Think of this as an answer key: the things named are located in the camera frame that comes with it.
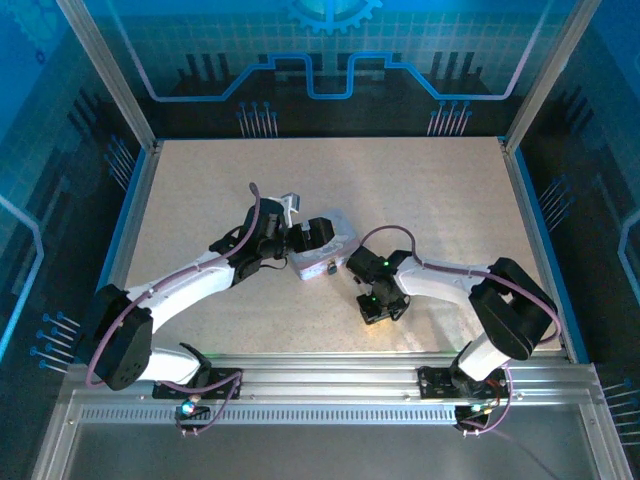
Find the pastel printed tin box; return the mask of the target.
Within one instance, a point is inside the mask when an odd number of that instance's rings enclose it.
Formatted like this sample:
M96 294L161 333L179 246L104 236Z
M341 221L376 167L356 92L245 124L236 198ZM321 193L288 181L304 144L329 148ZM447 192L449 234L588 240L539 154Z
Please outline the pastel printed tin box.
M341 209L329 209L320 218L331 222L333 238L317 249L289 256L293 270L303 281L328 275L327 263L332 260L336 261L339 269L360 245L356 231Z

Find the blue left table edge trim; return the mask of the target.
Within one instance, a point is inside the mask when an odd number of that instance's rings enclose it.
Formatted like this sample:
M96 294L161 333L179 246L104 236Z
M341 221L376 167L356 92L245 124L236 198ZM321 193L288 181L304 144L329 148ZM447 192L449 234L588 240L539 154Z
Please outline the blue left table edge trim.
M109 283L109 277L115 264L116 255L122 240L122 236L125 229L125 223L129 216L131 205L133 203L134 194L137 188L139 177L142 167L145 164L147 158L147 152L142 149L138 154L136 162L134 163L133 173L130 178L129 186L125 192L124 200L120 208L119 216L114 227L114 231L111 237L109 248L106 253L106 257L103 263L103 267L100 273L96 290L100 290L102 287Z

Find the right controller board with LED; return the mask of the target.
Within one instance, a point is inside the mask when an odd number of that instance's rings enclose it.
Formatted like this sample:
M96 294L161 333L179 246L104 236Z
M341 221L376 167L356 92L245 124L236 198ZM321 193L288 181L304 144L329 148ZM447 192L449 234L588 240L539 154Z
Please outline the right controller board with LED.
M489 426L492 404L459 405L454 408L456 423L454 428L460 432L483 431Z

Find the controller board with led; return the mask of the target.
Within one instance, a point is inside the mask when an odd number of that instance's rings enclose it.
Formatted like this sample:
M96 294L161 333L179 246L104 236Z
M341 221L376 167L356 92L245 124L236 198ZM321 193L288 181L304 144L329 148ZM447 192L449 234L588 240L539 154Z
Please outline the controller board with led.
M460 432L483 431L489 426L492 404L459 405L454 408L456 423L454 428Z
M193 395L184 400L175 410L175 423L183 437L197 436L204 425L198 424L210 414L208 406L200 405L201 397Z

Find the left controller board with LED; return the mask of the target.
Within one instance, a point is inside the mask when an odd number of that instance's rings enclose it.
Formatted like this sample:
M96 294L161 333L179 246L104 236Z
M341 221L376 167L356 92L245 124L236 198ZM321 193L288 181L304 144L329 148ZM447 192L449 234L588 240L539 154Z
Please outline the left controller board with LED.
M208 406L200 405L201 397L193 395L184 400L175 410L175 423L183 437L197 436L204 425L198 424L210 414Z

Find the aluminium front frame rail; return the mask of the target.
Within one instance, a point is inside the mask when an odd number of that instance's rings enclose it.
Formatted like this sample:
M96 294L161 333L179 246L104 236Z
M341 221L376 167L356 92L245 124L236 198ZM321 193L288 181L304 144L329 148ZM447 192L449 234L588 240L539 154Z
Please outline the aluminium front frame rail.
M474 405L492 404L488 430L495 432L517 407L575 405L579 409L589 449L598 472L613 479L630 475L630 464L615 429L596 369L558 356L535 356L503 366L507 394L503 398L465 401L424 399L417 384L417 369L449 367L452 357L427 353L320 353L217 355L216 368L243 371L236 399L200 399L210 414L199 420L204 426L218 420L229 405ZM68 369L54 408L32 480L62 480L71 458L71 447L83 422L85 407L115 405L179 406L185 398L154 399L156 382L138 381L121 391L85 385L84 372Z

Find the aluminium left frame post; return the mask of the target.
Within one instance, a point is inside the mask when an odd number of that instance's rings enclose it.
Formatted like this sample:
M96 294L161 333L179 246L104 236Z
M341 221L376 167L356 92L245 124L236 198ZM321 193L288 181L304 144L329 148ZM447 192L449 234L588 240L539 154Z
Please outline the aluminium left frame post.
M154 153L156 137L84 1L55 1L139 144Z

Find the aluminium frame post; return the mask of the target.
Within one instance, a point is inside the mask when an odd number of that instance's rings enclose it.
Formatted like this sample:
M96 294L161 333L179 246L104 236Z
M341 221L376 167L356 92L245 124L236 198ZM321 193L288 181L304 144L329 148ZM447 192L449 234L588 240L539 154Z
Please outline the aluminium frame post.
M156 137L84 1L55 1L139 144L154 153Z
M557 41L546 57L536 79L520 106L503 141L503 150L515 155L553 86L566 68L576 46L602 0L576 0Z

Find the aluminium right frame post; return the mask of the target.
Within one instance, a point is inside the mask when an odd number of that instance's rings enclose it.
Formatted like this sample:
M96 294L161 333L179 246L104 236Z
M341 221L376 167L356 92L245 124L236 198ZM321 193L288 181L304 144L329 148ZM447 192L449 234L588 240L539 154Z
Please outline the aluminium right frame post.
M576 46L602 0L576 0L557 41L546 57L536 79L520 106L503 141L503 150L515 155L553 86L566 68Z

